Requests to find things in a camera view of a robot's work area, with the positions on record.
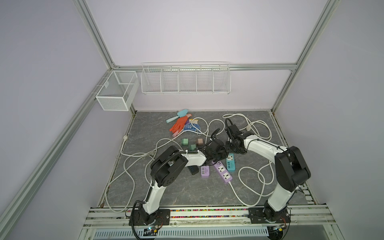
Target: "rubber glove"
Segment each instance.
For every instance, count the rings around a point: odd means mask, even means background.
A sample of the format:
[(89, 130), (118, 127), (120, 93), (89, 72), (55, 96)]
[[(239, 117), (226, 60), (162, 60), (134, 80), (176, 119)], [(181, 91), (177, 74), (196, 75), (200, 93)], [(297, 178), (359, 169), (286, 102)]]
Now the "rubber glove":
[(187, 114), (184, 117), (179, 118), (169, 131), (171, 131), (172, 133), (180, 133), (183, 130), (185, 123), (188, 121), (188, 118), (190, 117), (192, 117), (192, 114)]

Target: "black mounting plate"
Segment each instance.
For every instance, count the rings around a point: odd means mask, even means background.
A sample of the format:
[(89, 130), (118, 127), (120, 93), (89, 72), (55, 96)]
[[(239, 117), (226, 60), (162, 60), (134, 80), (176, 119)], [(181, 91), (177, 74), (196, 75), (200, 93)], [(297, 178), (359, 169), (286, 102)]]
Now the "black mounting plate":
[(134, 211), (133, 218), (129, 219), (129, 225), (131, 225), (131, 221), (133, 219), (133, 225), (135, 226), (152, 226), (152, 225), (161, 225), (161, 222), (164, 225), (169, 225), (169, 219), (170, 219), (170, 209), (159, 209), (156, 212), (153, 213), (155, 215), (155, 222), (153, 223), (153, 218), (146, 221), (144, 216), (141, 216), (139, 210)]
[[(248, 218), (251, 219), (251, 223), (252, 224), (255, 224), (255, 223), (270, 223), (270, 222), (273, 222), (273, 223), (284, 223), (284, 221), (280, 217), (278, 219), (275, 219), (275, 220), (272, 220), (272, 221), (267, 221), (264, 218), (263, 209), (264, 209), (263, 206), (248, 208)], [(291, 218), (290, 218), (290, 216), (288, 214), (287, 208), (285, 208), (282, 211), (281, 217), (284, 218), (286, 223), (290, 223), (291, 222)]]

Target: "white wall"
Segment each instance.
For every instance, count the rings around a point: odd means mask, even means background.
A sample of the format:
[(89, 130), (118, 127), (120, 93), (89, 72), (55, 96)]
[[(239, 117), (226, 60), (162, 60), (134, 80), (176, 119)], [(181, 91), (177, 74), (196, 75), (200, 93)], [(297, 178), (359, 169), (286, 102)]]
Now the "white wall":
[(133, 105), (140, 111), (271, 109), (289, 73), (289, 70), (232, 71), (230, 94), (144, 95), (140, 88)]
[(108, 182), (129, 115), (103, 111), (95, 103), (9, 240), (79, 237), (89, 208), (97, 207)]
[(277, 110), (346, 240), (382, 239), (383, 12), (380, 0), (342, 1)]
[(119, 66), (296, 62), (326, 0), (88, 0)]
[[(2, 214), (106, 67), (71, 0), (2, 1), (0, 32)], [(11, 239), (77, 239), (128, 120), (92, 109)]]

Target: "white wire rack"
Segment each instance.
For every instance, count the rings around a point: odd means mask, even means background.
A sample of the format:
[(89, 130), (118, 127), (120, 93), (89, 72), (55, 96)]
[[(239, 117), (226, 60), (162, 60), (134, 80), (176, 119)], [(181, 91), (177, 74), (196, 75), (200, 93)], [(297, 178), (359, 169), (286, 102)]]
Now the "white wire rack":
[(107, 111), (129, 111), (139, 88), (135, 71), (112, 71), (96, 95), (101, 107)]
[(143, 63), (144, 94), (213, 94), (231, 92), (229, 63)]

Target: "gray stone surface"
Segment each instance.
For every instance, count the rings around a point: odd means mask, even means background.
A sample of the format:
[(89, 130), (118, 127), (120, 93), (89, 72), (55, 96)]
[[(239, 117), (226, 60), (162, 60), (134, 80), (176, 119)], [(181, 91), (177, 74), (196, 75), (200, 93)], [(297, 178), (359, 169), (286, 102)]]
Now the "gray stone surface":
[[(193, 118), (201, 117), (208, 123), (213, 119), (221, 119), (224, 121), (222, 116), (227, 113), (234, 112), (191, 112)], [(241, 113), (247, 116), (251, 121), (265, 121), (269, 125), (272, 132), (271, 142), (281, 145), (281, 140), (278, 137), (269, 112), (247, 111)], [(169, 129), (176, 121), (167, 124), (166, 119), (173, 116), (176, 116), (175, 112), (138, 112), (123, 152), (126, 154), (134, 154), (137, 152), (146, 153), (153, 150), (156, 146), (156, 142), (161, 138), (172, 138), (172, 133)], [(241, 116), (234, 116), (231, 120), (239, 128), (243, 128), (247, 125), (245, 119)], [(206, 124), (201, 119), (199, 120), (199, 125), (201, 126), (202, 131), (207, 129)], [(268, 136), (268, 130), (266, 127), (261, 124), (256, 124), (256, 126), (261, 136)], [(220, 121), (214, 121), (210, 125), (210, 133), (218, 127), (223, 129), (223, 124)], [(225, 142), (228, 138), (225, 131), (217, 137), (223, 142)], [(199, 137), (195, 133), (186, 132), (175, 140), (179, 142), (182, 138), (188, 138), (191, 143)], [(159, 146), (165, 142), (167, 142), (167, 140), (161, 141)], [(174, 143), (171, 142), (160, 148), (157, 152), (157, 156), (173, 144)], [(115, 176), (124, 171), (123, 163), (125, 159), (126, 156), (121, 157)], [(137, 160), (136, 157), (129, 158), (126, 161), (126, 167), (132, 164), (135, 160)], [(146, 156), (138, 160), (138, 162), (136, 162), (128, 170), (128, 172), (135, 179), (136, 184), (135, 191), (130, 202), (131, 206), (135, 200), (143, 200), (146, 196), (149, 184), (144, 178), (144, 168), (150, 160), (151, 158)], [(268, 160), (254, 152), (248, 152), (246, 155), (235, 154), (235, 164), (236, 171), (231, 173), (233, 177), (231, 183), (240, 199), (247, 204), (254, 204), (258, 200), (258, 195), (251, 192), (241, 184), (238, 179), (238, 171), (244, 166), (249, 166), (258, 170), (262, 166), (268, 164)], [(150, 171), (150, 167), (148, 166), (148, 179), (150, 179)], [(270, 167), (265, 167), (261, 172), (267, 182), (271, 181), (272, 173)], [(258, 180), (257, 173), (255, 171), (251, 169), (244, 169), (241, 171), (240, 176), (245, 184), (256, 192), (260, 192), (262, 190), (262, 184)], [(273, 191), (276, 184), (277, 181), (275, 178), (272, 184), (265, 186), (264, 194), (268, 194)], [(126, 205), (131, 194), (132, 187), (132, 180), (127, 174), (123, 174), (119, 179), (112, 183), (108, 192), (108, 200), (111, 206)], [(262, 197), (258, 205), (263, 205), (267, 199), (268, 197)], [(224, 183), (223, 179), (219, 176), (213, 166), (210, 166), (210, 176), (207, 179), (201, 178), (200, 173), (191, 175), (189, 170), (184, 168), (177, 180), (167, 187), (160, 204), (163, 207), (174, 205), (242, 205), (241, 202), (239, 202), (239, 200), (235, 197), (231, 187)], [(307, 204), (307, 201), (301, 192), (297, 192), (290, 200), (290, 204)]]

